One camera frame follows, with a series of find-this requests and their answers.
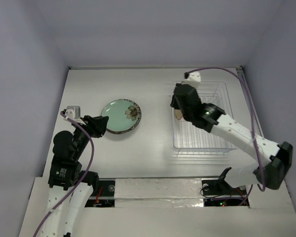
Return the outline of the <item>beige floral plate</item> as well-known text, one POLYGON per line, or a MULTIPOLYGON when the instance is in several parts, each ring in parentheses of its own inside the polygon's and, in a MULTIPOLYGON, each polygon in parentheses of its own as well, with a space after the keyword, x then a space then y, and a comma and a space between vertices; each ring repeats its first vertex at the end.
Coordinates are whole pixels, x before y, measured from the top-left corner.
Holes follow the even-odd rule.
POLYGON ((174 109, 174 114, 177 120, 181 120, 183 118, 183 114, 180 110, 174 109))

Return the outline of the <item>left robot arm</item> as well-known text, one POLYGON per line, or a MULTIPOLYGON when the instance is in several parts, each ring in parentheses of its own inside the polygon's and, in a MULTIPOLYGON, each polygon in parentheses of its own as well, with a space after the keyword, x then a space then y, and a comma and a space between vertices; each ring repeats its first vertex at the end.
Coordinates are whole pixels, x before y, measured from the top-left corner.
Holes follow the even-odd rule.
POLYGON ((34 232, 35 237, 72 237, 89 197, 99 190, 98 173, 87 168, 82 170, 79 162, 83 151, 93 138, 101 138, 107 128, 108 116, 74 115, 72 109, 60 112, 64 120, 75 127, 73 133, 58 132, 53 139, 53 159, 48 178, 47 212, 34 232))

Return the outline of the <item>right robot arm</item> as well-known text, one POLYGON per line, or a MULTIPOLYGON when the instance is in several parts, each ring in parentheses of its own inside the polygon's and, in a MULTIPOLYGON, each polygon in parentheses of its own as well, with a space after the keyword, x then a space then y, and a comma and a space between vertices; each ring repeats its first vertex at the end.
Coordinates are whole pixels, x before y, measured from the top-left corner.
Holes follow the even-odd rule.
POLYGON ((280 188, 292 165, 290 143, 278 144, 254 134, 223 109, 202 103, 196 89, 189 84, 176 84, 170 106, 180 110, 185 121, 230 142, 257 162, 241 168, 226 168, 217 181, 221 193, 228 194, 236 187, 254 184, 271 190, 280 188))

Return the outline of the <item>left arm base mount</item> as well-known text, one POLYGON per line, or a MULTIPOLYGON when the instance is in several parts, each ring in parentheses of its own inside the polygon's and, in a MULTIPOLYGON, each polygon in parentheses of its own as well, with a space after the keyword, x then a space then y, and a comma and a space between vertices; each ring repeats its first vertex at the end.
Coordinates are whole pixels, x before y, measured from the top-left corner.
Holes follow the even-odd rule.
POLYGON ((87 200, 85 207, 105 208, 115 206, 115 179, 100 179, 96 191, 87 200))

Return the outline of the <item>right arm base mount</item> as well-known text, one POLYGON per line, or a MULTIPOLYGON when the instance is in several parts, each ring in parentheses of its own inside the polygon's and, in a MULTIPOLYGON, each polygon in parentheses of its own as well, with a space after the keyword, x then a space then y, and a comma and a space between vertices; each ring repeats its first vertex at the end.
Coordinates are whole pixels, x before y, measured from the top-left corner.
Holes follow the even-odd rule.
POLYGON ((231 167, 226 168, 219 177, 201 179, 200 195, 203 197, 204 207, 249 207, 247 191, 233 188, 226 181, 226 175, 231 167))

